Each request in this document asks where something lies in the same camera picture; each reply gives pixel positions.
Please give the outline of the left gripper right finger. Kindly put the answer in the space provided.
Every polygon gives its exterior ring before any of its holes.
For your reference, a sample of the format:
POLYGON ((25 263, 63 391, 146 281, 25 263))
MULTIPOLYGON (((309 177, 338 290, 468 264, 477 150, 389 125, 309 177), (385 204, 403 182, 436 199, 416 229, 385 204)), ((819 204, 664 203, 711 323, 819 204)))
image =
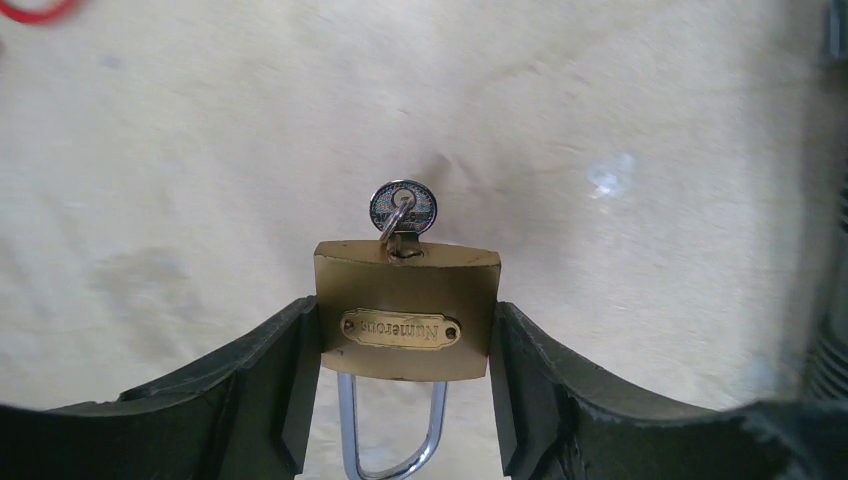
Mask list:
POLYGON ((713 411, 642 388, 557 342, 515 305, 494 311, 490 372, 512 479, 843 479, 843 401, 713 411))

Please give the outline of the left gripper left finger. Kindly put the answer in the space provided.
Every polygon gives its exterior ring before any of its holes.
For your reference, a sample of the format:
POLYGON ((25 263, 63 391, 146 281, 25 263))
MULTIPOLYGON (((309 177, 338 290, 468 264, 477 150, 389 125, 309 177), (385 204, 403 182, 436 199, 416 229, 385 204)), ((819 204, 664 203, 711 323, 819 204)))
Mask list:
POLYGON ((313 298, 111 402, 1 409, 5 479, 292 479, 321 361, 313 298))

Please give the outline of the brass padlock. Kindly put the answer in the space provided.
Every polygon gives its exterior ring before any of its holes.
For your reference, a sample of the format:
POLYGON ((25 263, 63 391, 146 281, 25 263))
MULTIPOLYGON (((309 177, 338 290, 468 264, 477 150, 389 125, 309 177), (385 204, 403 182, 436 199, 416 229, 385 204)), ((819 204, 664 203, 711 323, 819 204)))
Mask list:
POLYGON ((486 374, 500 256, 399 236, 324 241, 313 260, 322 364, 337 374, 345 473, 407 479, 440 444, 449 383, 486 374), (382 471, 368 471, 360 460, 358 378, 432 385, 425 439, 382 471))

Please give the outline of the brass padlock key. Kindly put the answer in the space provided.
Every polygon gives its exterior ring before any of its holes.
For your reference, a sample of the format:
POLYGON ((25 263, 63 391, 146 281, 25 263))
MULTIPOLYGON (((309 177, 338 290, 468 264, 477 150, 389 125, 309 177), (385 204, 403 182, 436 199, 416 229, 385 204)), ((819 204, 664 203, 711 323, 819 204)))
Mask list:
POLYGON ((433 192, 420 182, 393 180, 383 184, 369 202, 369 217, 386 242, 396 233, 423 234, 435 223, 438 204, 433 192))

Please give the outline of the red cable padlock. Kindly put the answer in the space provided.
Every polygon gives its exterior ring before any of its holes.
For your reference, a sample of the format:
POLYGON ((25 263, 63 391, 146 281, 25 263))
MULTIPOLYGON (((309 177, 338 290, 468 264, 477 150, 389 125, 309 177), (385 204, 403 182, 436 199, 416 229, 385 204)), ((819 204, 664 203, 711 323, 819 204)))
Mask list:
POLYGON ((1 0, 1 15, 23 25, 46 25, 64 19, 81 4, 81 0, 59 0, 43 7, 24 8, 12 1, 1 0))

